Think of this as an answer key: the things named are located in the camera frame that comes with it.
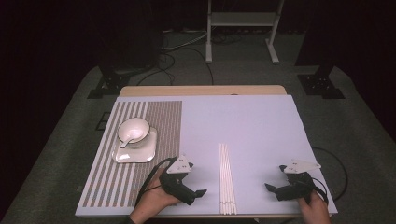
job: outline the white shelf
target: white shelf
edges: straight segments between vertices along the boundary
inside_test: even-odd
[[[213,12],[212,26],[273,26],[275,12]]]
[[[279,64],[274,48],[274,38],[279,24],[280,14],[285,0],[279,0],[275,12],[212,12],[212,0],[207,3],[206,62],[212,63],[212,27],[213,26],[270,26],[271,36],[266,45],[273,64]]]

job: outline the shelf leg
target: shelf leg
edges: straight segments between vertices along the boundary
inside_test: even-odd
[[[206,62],[212,63],[212,0],[207,1]]]
[[[276,52],[275,52],[275,48],[274,48],[274,39],[275,39],[275,34],[276,34],[276,30],[277,30],[277,26],[279,25],[279,20],[280,20],[280,16],[282,14],[282,8],[283,8],[283,4],[285,3],[285,0],[279,0],[279,5],[277,6],[277,10],[276,10],[276,16],[274,19],[274,24],[273,24],[273,28],[271,30],[271,36],[268,39],[265,39],[265,42],[267,44],[267,48],[268,51],[270,52],[271,55],[271,60],[273,62],[273,64],[279,64],[279,59],[277,58]]]

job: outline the wooden table edge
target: wooden table edge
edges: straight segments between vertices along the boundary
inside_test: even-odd
[[[232,86],[126,86],[120,96],[174,96],[174,95],[286,95],[280,85]]]

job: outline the white chopstick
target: white chopstick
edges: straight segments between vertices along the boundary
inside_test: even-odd
[[[220,168],[220,213],[235,215],[236,203],[233,194],[233,176],[231,174],[230,158],[226,144],[219,144]]]

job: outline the dark background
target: dark background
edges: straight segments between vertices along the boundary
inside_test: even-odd
[[[276,1],[264,2],[227,1],[223,6],[217,1],[214,9],[273,10],[276,6]],[[396,32],[390,24],[395,17],[390,4],[287,0],[278,31],[306,31],[296,65],[317,65],[331,58],[353,79],[367,105],[396,139]],[[0,219],[78,84],[93,67],[102,61],[128,66],[152,63],[155,52],[147,50],[152,49],[146,38],[152,36],[148,27],[154,31],[205,29],[204,0],[153,0],[151,6],[150,14],[144,1],[135,0],[1,1],[1,92],[6,97],[0,110]],[[28,150],[22,151],[17,144],[21,138],[29,139]]]

